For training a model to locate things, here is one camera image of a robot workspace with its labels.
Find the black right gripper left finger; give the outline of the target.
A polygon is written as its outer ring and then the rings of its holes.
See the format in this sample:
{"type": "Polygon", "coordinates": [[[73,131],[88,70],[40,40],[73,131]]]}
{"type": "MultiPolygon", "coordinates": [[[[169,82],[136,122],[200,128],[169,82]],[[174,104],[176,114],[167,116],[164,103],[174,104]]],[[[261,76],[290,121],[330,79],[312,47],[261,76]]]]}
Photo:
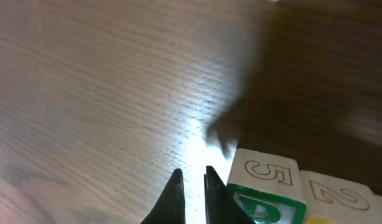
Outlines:
{"type": "Polygon", "coordinates": [[[185,224],[184,182],[181,169],[175,169],[152,210],[141,224],[185,224]]]}

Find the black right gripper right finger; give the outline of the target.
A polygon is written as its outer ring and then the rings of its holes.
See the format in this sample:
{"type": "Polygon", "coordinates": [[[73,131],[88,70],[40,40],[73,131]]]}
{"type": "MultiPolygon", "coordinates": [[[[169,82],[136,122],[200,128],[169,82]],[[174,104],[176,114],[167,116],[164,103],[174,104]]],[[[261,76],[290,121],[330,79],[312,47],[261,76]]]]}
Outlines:
{"type": "Polygon", "coordinates": [[[207,224],[254,224],[212,166],[206,166],[204,192],[207,224]]]}

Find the green R block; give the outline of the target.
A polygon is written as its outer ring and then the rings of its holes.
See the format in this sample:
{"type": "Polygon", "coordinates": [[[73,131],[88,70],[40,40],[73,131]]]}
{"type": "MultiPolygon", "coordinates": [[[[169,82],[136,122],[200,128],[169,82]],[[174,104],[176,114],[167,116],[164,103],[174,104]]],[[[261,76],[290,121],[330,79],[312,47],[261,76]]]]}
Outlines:
{"type": "Polygon", "coordinates": [[[307,199],[293,159],[239,148],[226,187],[255,223],[305,221],[307,199]]]}

